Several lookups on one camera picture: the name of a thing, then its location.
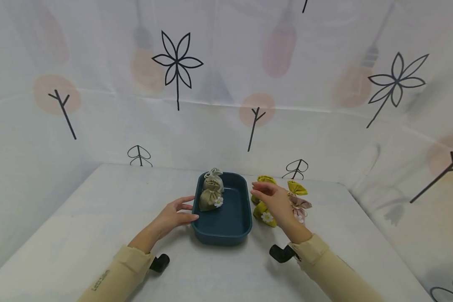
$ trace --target black clamp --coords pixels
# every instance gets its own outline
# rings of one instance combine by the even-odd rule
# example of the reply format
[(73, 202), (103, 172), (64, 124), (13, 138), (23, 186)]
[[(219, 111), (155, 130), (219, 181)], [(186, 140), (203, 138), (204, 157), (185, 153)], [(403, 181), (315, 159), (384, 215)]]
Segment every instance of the black clamp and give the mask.
[(157, 273), (163, 273), (168, 264), (169, 257), (166, 254), (162, 254), (159, 258), (154, 257), (153, 263), (151, 263), (149, 268)]
[(286, 263), (292, 257), (297, 259), (299, 258), (297, 253), (288, 245), (284, 249), (281, 249), (278, 245), (272, 245), (268, 253), (272, 256), (272, 258), (277, 260), (278, 263)]

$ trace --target dark blue tray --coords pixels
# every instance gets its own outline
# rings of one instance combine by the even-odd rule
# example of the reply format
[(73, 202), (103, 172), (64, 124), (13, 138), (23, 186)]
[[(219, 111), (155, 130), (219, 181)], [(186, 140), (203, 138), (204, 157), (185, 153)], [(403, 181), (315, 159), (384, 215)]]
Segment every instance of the dark blue tray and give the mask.
[(247, 182), (238, 174), (224, 172), (220, 175), (225, 188), (223, 206), (220, 209), (201, 212), (199, 196), (205, 174), (198, 178), (193, 204), (193, 213), (199, 215), (199, 219), (192, 223), (195, 236), (207, 245), (239, 245), (245, 240), (253, 224)]

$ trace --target table surface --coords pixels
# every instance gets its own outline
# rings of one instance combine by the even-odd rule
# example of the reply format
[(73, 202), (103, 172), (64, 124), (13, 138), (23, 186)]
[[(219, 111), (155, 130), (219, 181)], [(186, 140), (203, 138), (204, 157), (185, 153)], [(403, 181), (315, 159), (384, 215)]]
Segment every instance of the table surface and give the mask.
[[(101, 165), (0, 269), (0, 301), (75, 301), (123, 244), (177, 197), (194, 194), (198, 171)], [(244, 176), (247, 182), (256, 176)], [(286, 187), (286, 179), (277, 179)], [(313, 207), (306, 226), (318, 233), (387, 302), (430, 301), (408, 267), (346, 187), (299, 181)], [(244, 244), (203, 245), (190, 226), (159, 241), (169, 255), (163, 274), (152, 271), (131, 301), (329, 301), (294, 259), (275, 262), (281, 229), (254, 219)]]

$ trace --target white backdrop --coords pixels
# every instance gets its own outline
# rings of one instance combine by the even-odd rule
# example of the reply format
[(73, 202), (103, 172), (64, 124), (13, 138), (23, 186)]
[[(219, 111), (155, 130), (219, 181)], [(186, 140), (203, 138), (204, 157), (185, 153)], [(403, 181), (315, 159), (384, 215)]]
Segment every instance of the white backdrop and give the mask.
[[(167, 73), (151, 58), (187, 34)], [(392, 101), (368, 103), (392, 82), (376, 74)], [(409, 201), (453, 151), (453, 0), (0, 1), (0, 266), (137, 145), (156, 167), (305, 161), (286, 177), (345, 184), (427, 289), (449, 286), (453, 172)]]

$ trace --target fabric sachet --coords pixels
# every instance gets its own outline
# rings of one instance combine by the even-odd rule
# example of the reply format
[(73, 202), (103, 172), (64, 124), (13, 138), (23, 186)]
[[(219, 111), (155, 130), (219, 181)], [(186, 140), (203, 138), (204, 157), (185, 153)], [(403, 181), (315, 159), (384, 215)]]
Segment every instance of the fabric sachet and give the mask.
[(277, 226), (277, 222), (273, 218), (272, 214), (268, 211), (267, 205), (263, 201), (260, 201), (255, 207), (254, 217), (271, 226), (272, 228), (275, 228)]
[(306, 210), (310, 209), (312, 204), (307, 200), (297, 197), (297, 195), (307, 195), (308, 192), (301, 184), (293, 180), (288, 181), (288, 188), (290, 190), (288, 197), (292, 204), (292, 212), (300, 223), (304, 223), (305, 217), (307, 217)]
[[(274, 185), (277, 184), (275, 179), (268, 175), (258, 176), (257, 181), (270, 182)], [(252, 203), (256, 204), (256, 207), (254, 209), (254, 217), (258, 220), (261, 220), (266, 225), (269, 225), (272, 228), (275, 228), (277, 226), (277, 222), (275, 221), (272, 214), (268, 210), (267, 205), (263, 201), (259, 200), (257, 197), (255, 197), (253, 195), (252, 195), (251, 200), (252, 200)]]
[(223, 205), (221, 186), (215, 179), (205, 179), (203, 192), (199, 197), (199, 210), (201, 212), (218, 209)]
[[(259, 181), (259, 182), (271, 182), (274, 185), (277, 184), (275, 179), (273, 177), (271, 177), (271, 176), (268, 176), (268, 175), (260, 175), (260, 176), (258, 176), (257, 177), (257, 181)], [(251, 200), (252, 200), (252, 203), (254, 203), (254, 204), (258, 204), (260, 202), (260, 200), (257, 197), (253, 196), (253, 195), (252, 195)]]
[(213, 168), (210, 170), (210, 172), (207, 172), (205, 174), (205, 182), (203, 183), (203, 190), (206, 188), (206, 181), (208, 179), (213, 179), (215, 180), (218, 184), (220, 184), (220, 192), (223, 193), (225, 191), (225, 188), (223, 186), (223, 180), (221, 180), (220, 175), (222, 175), (223, 172), (218, 169), (218, 168)]

